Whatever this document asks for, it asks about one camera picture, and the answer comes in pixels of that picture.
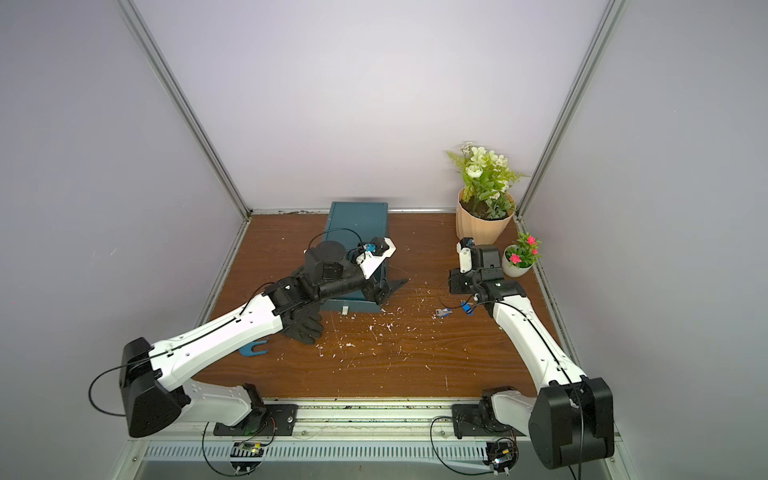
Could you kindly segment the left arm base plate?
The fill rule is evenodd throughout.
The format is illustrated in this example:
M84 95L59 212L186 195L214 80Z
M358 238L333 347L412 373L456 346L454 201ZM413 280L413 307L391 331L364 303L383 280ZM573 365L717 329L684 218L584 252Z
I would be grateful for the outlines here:
M298 405L290 403L267 404L257 413L250 413L234 426L216 423L213 435L218 437L252 437L266 435L289 437L293 434Z

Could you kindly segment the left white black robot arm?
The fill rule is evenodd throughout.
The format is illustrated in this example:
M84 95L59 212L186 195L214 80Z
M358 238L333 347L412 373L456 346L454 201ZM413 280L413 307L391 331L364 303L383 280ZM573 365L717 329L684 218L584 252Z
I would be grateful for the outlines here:
M321 306L328 300L361 292L385 303L401 282L375 274L396 251L388 237L347 250L323 241L304 253L304 264L265 287L242 306L176 337L149 343L140 337L125 345L119 387L128 434L154 435L181 422L206 422L256 433L267 409L252 384L223 387L195 381L209 365L240 348L281 333L312 345L321 337Z

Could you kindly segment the teal top drawer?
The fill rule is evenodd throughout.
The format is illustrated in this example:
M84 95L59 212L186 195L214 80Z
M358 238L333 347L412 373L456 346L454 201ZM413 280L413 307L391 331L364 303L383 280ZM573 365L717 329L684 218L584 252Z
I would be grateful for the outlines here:
M383 305L384 286L387 280L387 266L380 266L367 280L365 291L357 290L325 301L321 312L380 313Z

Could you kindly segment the teal three-drawer cabinet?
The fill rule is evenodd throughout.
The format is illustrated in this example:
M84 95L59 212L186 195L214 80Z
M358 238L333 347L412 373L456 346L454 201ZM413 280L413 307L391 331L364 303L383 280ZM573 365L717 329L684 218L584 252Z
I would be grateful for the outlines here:
M374 237L388 237L388 204L385 202L333 202L324 241L336 241L347 250Z

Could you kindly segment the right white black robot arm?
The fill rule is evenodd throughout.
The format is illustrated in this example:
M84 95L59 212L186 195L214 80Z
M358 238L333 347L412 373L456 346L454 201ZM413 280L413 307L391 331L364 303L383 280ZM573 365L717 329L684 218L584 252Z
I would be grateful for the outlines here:
M500 250L465 237L456 245L459 267L449 274L452 294L469 295L511 340L536 395L503 387L484 395L490 421L526 435L548 469L579 466L614 455L613 394L562 350L538 318L528 295L504 275Z

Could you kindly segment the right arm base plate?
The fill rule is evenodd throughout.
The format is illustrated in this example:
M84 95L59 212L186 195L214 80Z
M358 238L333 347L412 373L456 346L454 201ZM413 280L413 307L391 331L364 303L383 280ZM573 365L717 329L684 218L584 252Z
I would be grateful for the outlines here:
M457 439L477 436L512 437L516 431L496 420L477 404L453 404L451 406L453 433Z

